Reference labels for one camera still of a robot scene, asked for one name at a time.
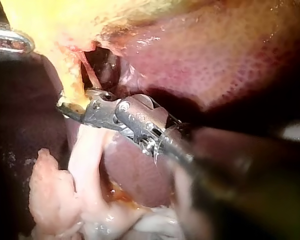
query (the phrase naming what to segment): metal instrument jaw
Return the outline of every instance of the metal instrument jaw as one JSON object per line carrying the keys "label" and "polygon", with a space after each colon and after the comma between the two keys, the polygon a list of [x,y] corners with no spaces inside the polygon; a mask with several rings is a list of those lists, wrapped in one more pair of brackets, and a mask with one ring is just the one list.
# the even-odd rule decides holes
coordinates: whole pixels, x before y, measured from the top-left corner
{"label": "metal instrument jaw", "polygon": [[85,112],[80,113],[71,107],[71,104],[62,102],[63,93],[60,94],[57,110],[60,111],[66,118],[70,118],[81,124],[95,127],[106,128],[115,131],[123,131],[127,127],[117,122],[115,109],[120,101],[114,94],[108,91],[103,91],[97,88],[86,90],[86,95],[90,98],[90,103],[86,107]]}
{"label": "metal instrument jaw", "polygon": [[0,51],[31,53],[35,49],[33,40],[24,33],[12,31],[9,24],[0,22]]}
{"label": "metal instrument jaw", "polygon": [[73,110],[61,101],[57,109],[81,124],[118,131],[151,157],[166,128],[181,123],[144,94],[117,98],[111,92],[96,88],[87,89],[85,93],[91,101],[84,113]]}

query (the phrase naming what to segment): screw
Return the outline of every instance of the screw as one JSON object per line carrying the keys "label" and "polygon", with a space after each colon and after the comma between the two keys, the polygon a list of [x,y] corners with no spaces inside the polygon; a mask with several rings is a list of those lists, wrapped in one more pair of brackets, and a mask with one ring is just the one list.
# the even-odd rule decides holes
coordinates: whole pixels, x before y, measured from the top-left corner
{"label": "screw", "polygon": [[119,104],[120,112],[126,112],[130,108],[130,103],[127,101],[123,101]]}

